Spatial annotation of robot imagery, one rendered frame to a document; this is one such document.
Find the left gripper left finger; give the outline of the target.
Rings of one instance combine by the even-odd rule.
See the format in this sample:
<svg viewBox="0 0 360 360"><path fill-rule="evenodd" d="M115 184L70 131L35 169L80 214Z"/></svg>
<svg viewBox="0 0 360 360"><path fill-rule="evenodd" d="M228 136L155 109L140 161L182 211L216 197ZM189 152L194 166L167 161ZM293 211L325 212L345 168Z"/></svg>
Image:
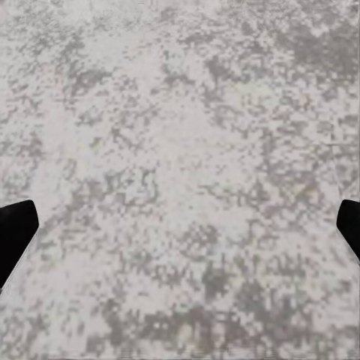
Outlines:
<svg viewBox="0 0 360 360"><path fill-rule="evenodd" d="M33 200L0 208L0 289L39 227Z"/></svg>

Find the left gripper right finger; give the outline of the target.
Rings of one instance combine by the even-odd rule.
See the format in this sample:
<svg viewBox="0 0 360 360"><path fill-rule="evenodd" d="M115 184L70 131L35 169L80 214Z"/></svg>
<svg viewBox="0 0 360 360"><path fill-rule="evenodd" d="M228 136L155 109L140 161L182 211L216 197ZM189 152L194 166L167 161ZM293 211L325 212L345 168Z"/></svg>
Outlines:
<svg viewBox="0 0 360 360"><path fill-rule="evenodd" d="M360 260L360 202L344 199L337 213L336 226Z"/></svg>

